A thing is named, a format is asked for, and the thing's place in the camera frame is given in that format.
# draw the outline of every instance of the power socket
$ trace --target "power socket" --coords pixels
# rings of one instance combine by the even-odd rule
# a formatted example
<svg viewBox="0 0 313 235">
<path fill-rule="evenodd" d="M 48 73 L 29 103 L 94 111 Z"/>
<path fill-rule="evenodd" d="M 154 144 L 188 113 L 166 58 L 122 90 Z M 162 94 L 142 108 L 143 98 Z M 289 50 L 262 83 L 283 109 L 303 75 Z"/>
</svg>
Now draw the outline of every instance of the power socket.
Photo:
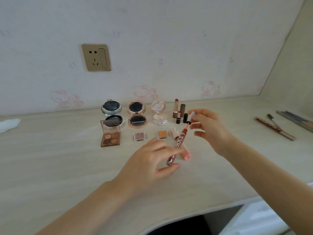
<svg viewBox="0 0 313 235">
<path fill-rule="evenodd" d="M 111 71 L 108 46 L 106 44 L 82 44 L 88 71 Z"/>
</svg>

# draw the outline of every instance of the person's right arm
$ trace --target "person's right arm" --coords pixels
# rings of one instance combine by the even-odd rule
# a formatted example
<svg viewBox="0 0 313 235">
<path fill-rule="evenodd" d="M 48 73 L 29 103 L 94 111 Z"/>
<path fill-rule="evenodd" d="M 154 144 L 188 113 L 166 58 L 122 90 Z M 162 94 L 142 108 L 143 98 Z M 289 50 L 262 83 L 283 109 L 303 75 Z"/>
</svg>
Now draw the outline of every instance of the person's right arm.
<svg viewBox="0 0 313 235">
<path fill-rule="evenodd" d="M 190 129 L 207 140 L 296 234 L 313 234 L 313 188 L 235 138 L 217 113 L 194 111 Z"/>
</svg>

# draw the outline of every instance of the gold outlet plate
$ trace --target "gold outlet plate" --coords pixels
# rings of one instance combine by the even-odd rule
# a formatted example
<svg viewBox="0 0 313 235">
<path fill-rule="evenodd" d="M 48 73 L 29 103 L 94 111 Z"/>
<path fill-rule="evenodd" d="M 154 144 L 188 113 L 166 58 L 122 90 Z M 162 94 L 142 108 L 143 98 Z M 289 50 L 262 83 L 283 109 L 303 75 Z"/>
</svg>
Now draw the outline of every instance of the gold outlet plate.
<svg viewBox="0 0 313 235">
<path fill-rule="evenodd" d="M 106 44 L 82 44 L 83 53 L 90 72 L 111 71 L 108 46 Z"/>
</svg>

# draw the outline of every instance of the white wooden desk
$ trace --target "white wooden desk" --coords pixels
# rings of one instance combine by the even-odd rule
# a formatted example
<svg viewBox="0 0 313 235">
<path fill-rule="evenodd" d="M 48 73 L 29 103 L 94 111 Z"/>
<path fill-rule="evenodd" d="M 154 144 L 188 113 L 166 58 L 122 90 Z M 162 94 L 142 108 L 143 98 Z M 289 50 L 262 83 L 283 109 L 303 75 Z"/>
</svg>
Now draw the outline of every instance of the white wooden desk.
<svg viewBox="0 0 313 235">
<path fill-rule="evenodd" d="M 287 110 L 259 97 L 241 97 L 184 102 L 186 110 L 208 108 L 218 112 L 233 134 L 277 165 L 305 182 L 313 181 L 313 133 L 279 116 Z M 167 128 L 181 130 L 171 117 L 173 103 L 166 104 Z M 291 142 L 255 122 L 259 116 L 275 116 L 276 122 L 297 137 Z M 125 107 L 123 118 L 127 120 Z M 158 129 L 143 129 L 148 139 Z M 0 233 L 33 234 L 90 194 L 104 181 L 113 179 L 146 141 L 134 142 L 127 123 L 121 129 L 121 145 L 101 148 L 99 109 L 62 111 L 0 117 L 19 118 L 17 128 L 0 133 Z M 99 234 L 140 235 L 184 217 L 257 200 L 257 193 L 210 145 L 188 131 L 185 144 L 192 158 L 177 162 L 182 168 L 155 184 L 139 198 L 129 201 Z"/>
</svg>

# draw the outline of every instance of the tissue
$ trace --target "tissue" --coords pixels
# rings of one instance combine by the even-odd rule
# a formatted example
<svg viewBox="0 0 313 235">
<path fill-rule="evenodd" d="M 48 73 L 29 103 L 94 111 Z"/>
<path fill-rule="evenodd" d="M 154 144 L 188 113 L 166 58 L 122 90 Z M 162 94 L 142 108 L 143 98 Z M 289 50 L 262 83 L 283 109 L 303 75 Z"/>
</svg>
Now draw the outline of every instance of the tissue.
<svg viewBox="0 0 313 235">
<path fill-rule="evenodd" d="M 20 119 L 14 120 L 5 120 L 0 122 L 0 133 L 5 132 L 6 130 L 17 127 L 18 123 L 21 122 Z"/>
</svg>

